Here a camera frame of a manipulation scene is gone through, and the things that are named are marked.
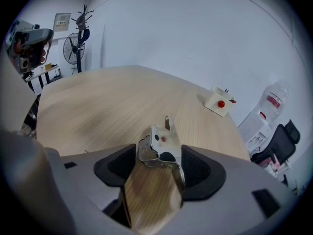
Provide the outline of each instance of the office chair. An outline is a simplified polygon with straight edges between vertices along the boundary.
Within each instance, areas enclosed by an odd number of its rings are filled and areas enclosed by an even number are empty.
[[[283,164],[294,152],[295,144],[300,140],[300,133],[290,120],[286,126],[279,124],[275,130],[275,133],[264,151],[254,154],[251,161],[259,164],[267,158],[275,163],[276,159]]]

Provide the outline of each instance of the red button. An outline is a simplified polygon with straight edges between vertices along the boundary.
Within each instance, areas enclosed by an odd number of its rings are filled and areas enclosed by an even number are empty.
[[[225,102],[220,100],[218,103],[217,103],[218,107],[220,108],[223,108],[225,106]]]

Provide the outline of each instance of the standing fan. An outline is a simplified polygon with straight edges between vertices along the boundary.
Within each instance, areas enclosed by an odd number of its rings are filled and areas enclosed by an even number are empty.
[[[63,55],[71,65],[77,64],[77,52],[80,51],[80,60],[84,56],[85,45],[78,45],[78,33],[70,34],[63,45]]]

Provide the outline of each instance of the desk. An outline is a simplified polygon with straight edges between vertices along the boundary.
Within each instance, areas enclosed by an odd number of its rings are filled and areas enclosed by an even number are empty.
[[[136,143],[153,124],[173,118],[181,144],[249,160],[229,115],[203,106],[209,91],[141,66],[114,67],[63,78],[44,87],[37,139],[61,156]],[[155,233],[179,211],[180,195],[169,168],[138,159],[125,185],[133,229]]]
[[[36,75],[36,76],[32,76],[30,79],[25,80],[25,82],[28,83],[28,86],[32,89],[32,91],[34,91],[34,88],[33,88],[33,85],[31,84],[31,81],[34,80],[35,78],[38,78],[38,79],[39,79],[40,86],[41,86],[41,89],[42,89],[42,88],[44,87],[44,83],[43,83],[43,80],[42,80],[41,76],[42,76],[43,74],[45,74],[45,79],[46,79],[46,81],[47,81],[47,84],[49,84],[49,83],[50,83],[50,77],[49,77],[48,72],[49,72],[49,71],[52,71],[52,70],[54,70],[54,69],[56,69],[56,68],[58,68],[58,67],[59,67],[59,66],[56,65],[56,66],[52,67],[51,69],[45,70],[45,71],[41,72],[40,74],[38,74],[38,75]]]

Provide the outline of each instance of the clear plastic water bottle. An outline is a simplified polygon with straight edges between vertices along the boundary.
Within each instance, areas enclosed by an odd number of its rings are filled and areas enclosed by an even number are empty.
[[[278,80],[264,90],[253,111],[261,114],[267,123],[272,123],[282,113],[290,92],[290,85],[284,80]]]

